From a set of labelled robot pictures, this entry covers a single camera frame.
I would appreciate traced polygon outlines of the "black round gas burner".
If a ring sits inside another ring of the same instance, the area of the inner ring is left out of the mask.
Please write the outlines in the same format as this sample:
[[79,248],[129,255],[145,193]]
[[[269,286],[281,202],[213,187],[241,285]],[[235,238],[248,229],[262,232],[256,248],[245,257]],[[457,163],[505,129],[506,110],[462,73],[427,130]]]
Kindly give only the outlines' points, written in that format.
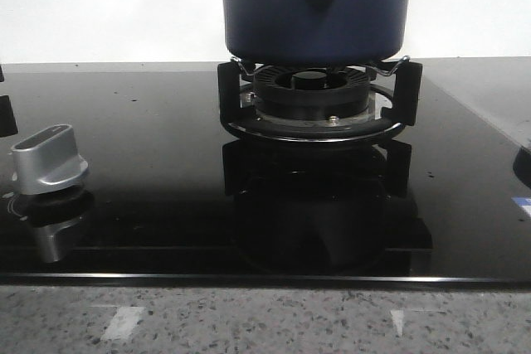
[[242,106],[271,118],[341,124],[374,120],[368,73],[354,68],[267,66],[240,89]]

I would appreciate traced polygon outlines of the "black glass stove top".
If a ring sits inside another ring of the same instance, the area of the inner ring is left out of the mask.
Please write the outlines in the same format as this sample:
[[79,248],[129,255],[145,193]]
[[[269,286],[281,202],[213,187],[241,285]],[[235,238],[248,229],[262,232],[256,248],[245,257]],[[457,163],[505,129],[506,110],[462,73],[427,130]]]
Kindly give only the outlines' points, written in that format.
[[[451,95],[526,90],[526,59],[427,60],[417,121],[365,143],[247,143],[217,68],[8,65],[4,284],[529,289],[530,142]],[[73,127],[79,186],[21,194],[11,147]]]

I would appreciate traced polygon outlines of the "black left burner grate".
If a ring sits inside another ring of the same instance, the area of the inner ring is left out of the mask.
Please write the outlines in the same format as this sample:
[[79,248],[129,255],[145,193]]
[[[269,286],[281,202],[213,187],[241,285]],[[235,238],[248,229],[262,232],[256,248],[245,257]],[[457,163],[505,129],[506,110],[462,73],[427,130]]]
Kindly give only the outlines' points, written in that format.
[[0,137],[6,138],[18,133],[17,122],[8,95],[0,96]]

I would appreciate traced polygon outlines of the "blue cooking pot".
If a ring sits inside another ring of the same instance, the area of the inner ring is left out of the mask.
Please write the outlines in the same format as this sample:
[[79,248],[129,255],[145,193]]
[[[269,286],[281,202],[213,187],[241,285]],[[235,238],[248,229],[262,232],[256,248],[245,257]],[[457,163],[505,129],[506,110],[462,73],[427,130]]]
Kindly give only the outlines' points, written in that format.
[[229,52],[267,65],[346,66],[402,48],[408,0],[222,0]]

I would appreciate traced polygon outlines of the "black pot support grate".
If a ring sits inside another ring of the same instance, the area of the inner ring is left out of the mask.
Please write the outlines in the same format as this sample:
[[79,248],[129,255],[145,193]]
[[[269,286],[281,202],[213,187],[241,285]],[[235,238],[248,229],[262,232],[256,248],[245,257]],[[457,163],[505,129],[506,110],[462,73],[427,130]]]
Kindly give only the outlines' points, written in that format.
[[230,134],[248,140],[273,143],[355,143],[392,137],[416,122],[422,65],[404,56],[396,62],[379,61],[369,65],[328,66],[326,69],[354,68],[368,73],[374,95],[374,120],[341,124],[332,117],[327,123],[277,119],[242,106],[240,89],[251,82],[257,71],[273,65],[256,66],[236,57],[217,67],[219,113],[222,127]]

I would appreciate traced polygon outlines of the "silver stove control knob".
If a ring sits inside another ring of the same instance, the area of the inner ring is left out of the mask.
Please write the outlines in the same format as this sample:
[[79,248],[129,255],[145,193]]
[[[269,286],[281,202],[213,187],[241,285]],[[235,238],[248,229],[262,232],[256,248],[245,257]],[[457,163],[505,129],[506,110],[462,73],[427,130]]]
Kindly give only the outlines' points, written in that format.
[[13,181],[23,195],[58,192],[82,184],[89,170],[69,124],[47,127],[11,147]]

